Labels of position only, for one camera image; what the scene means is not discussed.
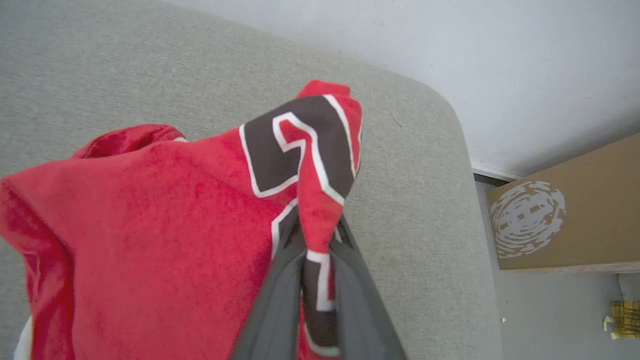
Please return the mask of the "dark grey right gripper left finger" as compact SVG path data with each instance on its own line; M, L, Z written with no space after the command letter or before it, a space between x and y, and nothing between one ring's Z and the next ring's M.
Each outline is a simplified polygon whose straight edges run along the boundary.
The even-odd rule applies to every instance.
M231 351L233 360L295 360L306 242L299 214L283 219L279 242L263 285Z

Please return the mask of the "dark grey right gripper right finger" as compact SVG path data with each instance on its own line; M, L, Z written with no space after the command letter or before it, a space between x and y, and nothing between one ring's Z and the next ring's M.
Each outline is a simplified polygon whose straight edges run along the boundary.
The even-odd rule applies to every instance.
M342 360L405 360L407 354L343 216L329 244Z

